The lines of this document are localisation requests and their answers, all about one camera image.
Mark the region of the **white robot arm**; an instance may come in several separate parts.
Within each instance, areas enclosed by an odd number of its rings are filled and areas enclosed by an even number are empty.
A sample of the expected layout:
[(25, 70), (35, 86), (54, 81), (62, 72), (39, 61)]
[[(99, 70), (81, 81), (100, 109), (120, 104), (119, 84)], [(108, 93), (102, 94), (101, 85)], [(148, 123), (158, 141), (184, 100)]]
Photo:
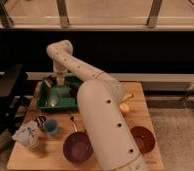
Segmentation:
[(73, 56), (70, 41), (47, 46), (54, 71), (67, 70), (83, 81), (77, 93), (78, 109), (103, 171), (150, 171), (119, 109), (125, 91), (121, 83), (93, 65)]

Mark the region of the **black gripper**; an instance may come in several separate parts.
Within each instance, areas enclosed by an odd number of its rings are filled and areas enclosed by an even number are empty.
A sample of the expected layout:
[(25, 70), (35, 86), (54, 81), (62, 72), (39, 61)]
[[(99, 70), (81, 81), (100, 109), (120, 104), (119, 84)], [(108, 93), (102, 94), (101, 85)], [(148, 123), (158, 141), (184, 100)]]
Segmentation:
[(78, 88), (78, 79), (74, 76), (67, 76), (65, 78), (57, 78), (52, 75), (43, 79), (47, 87), (52, 88), (56, 86), (67, 86), (72, 89)]

